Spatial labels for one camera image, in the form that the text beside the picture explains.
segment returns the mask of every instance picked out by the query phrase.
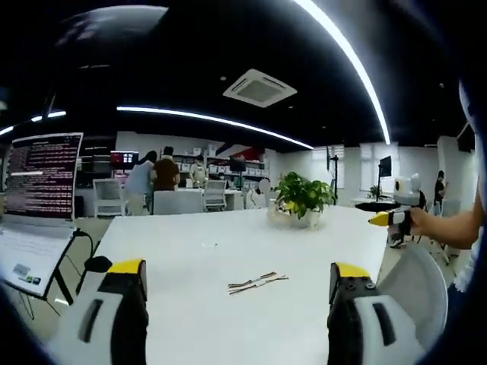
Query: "person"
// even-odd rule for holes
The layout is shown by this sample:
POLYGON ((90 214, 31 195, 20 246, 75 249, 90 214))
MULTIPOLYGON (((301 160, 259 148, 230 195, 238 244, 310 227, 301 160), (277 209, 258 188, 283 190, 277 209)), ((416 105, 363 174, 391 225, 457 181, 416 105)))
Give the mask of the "person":
POLYGON ((208 171, 203 164, 204 158, 202 155, 196 157, 196 162, 189 168, 189 177, 193 182, 193 188, 201 188, 208 180, 208 171))
POLYGON ((245 199, 246 209, 261 209, 266 207, 266 195, 260 188, 251 189, 245 199))
MULTIPOLYGON (((225 180, 225 174, 222 172, 218 173, 218 180, 225 180)), ((230 187, 230 183, 227 180, 227 183, 225 184, 225 188, 228 189, 230 187)))
MULTIPOLYGON (((462 84, 460 84, 460 101, 462 103, 463 111, 469 120, 474 132, 475 125, 473 123, 473 116, 469 112, 469 102, 466 98, 465 91, 462 84)), ((482 149, 481 140, 476 137, 476 148, 482 149)), ((443 182, 444 173, 438 173, 438 181, 441 185, 443 182)), ((441 202, 444 197, 445 189, 438 190, 438 196, 435 195, 435 202, 437 198, 441 202)), ((411 209, 412 232, 413 234, 420 234, 428 236, 439 243, 447 244, 456 249, 471 249, 470 258, 467 265, 455 278, 454 282, 448 288, 448 314, 447 321, 450 321, 458 312, 459 305, 462 303, 467 287, 472 279, 473 271, 479 257, 480 239, 483 234, 483 224, 485 223, 485 167, 481 167, 479 171, 479 182, 476 192, 473 209, 471 211, 463 211, 453 217, 438 217, 438 215, 430 215, 419 208, 411 209)))
POLYGON ((162 158, 154 164, 154 191, 174 190, 181 181, 180 169, 173 160, 174 149, 164 147, 162 158))
POLYGON ((443 198, 447 192, 448 182, 444 184, 444 171, 440 170, 438 172, 438 178, 436 179, 436 184, 434 185, 434 200, 433 200, 433 214, 441 215, 443 210, 443 198))
POLYGON ((138 161, 127 178, 123 191, 127 199, 129 215, 146 215, 151 206, 154 163, 158 158, 156 151, 149 151, 138 161))

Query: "person in light blue shirt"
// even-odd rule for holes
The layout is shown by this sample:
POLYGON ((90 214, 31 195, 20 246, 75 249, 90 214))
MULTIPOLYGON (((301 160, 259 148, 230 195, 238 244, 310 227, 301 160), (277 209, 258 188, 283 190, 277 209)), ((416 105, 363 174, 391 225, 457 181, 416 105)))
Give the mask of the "person in light blue shirt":
POLYGON ((152 197, 151 181, 154 179, 154 163, 158 158, 156 151, 148 152, 135 164, 125 182, 124 192, 129 215, 146 215, 152 197))

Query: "gray chair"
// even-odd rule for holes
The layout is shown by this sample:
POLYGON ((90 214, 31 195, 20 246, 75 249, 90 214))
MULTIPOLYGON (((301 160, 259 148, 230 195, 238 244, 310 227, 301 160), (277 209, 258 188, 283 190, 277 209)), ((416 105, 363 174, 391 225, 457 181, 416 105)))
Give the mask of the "gray chair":
POLYGON ((154 192, 154 215, 202 213, 202 194, 199 191, 154 192))
POLYGON ((416 325, 416 337, 427 351, 443 332, 448 310, 447 285, 428 251, 408 245, 378 289, 409 314, 416 325))
POLYGON ((227 201, 225 200, 226 185, 227 182, 224 180, 208 180, 206 182, 205 191, 203 192, 203 207, 205 211, 223 211, 227 207, 227 201))
POLYGON ((118 179, 93 179, 94 216, 125 215, 126 200, 118 179))

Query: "ceiling ac unit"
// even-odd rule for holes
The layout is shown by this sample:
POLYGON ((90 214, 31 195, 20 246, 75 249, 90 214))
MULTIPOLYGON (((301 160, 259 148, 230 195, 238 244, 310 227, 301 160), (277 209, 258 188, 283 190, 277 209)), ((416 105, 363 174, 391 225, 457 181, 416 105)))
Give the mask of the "ceiling ac unit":
POLYGON ((296 93, 296 89, 284 82, 250 69, 240 76, 223 95, 266 108, 296 93))

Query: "desk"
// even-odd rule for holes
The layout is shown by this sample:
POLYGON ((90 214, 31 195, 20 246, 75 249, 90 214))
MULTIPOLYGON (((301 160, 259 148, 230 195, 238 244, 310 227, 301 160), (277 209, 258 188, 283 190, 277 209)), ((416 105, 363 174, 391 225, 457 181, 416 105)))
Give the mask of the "desk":
POLYGON ((377 280, 387 231, 372 215, 330 206, 320 230, 272 228, 265 209, 116 217, 97 256, 147 260, 149 365, 325 364, 330 264, 377 280), (270 271, 290 280, 228 295, 270 271))
MULTIPOLYGON (((179 188, 178 192, 193 192, 203 194, 203 189, 179 188)), ((240 190, 225 189, 225 200, 227 211, 241 211, 244 209, 244 196, 240 190)))

